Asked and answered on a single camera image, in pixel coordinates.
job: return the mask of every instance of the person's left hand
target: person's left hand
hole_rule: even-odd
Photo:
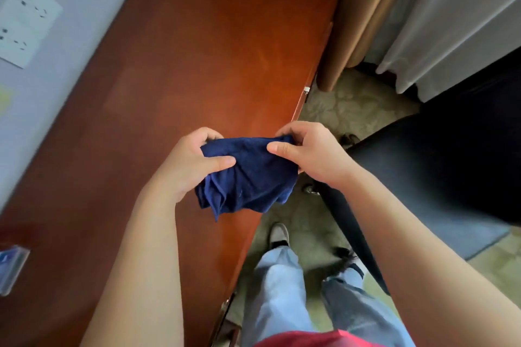
[[[152,177],[155,186],[167,190],[178,203],[208,174],[235,165],[232,156],[206,158],[201,146],[208,140],[223,139],[223,135],[210,128],[199,128],[179,139],[172,152]]]

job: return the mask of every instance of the towel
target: towel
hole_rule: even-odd
[[[266,146],[272,141],[294,144],[287,135],[218,139],[201,147],[204,156],[232,155],[237,160],[234,166],[209,174],[195,187],[199,205],[211,207],[216,221],[220,214],[242,208],[265,213],[275,202],[288,200],[296,184],[298,166],[269,153]]]

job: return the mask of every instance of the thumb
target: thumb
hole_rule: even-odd
[[[266,149],[272,154],[281,156],[282,158],[286,158],[288,160],[292,160],[298,164],[297,158],[300,153],[300,149],[297,146],[282,141],[272,141],[268,144]]]
[[[235,158],[232,156],[213,156],[205,158],[208,168],[208,174],[228,169],[235,165]]]

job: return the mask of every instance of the light blue jeans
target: light blue jeans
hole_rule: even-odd
[[[362,282],[351,268],[322,282],[322,300],[333,327],[371,343],[413,347],[400,319],[363,291]],[[316,332],[306,309],[302,267],[290,247],[281,246],[264,254],[255,268],[246,295],[241,346],[292,330]]]

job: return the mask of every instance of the person's left arm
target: person's left arm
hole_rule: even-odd
[[[220,138],[209,128],[181,138],[141,191],[82,347],[184,344],[174,209],[208,174],[235,164],[204,157],[201,146]]]

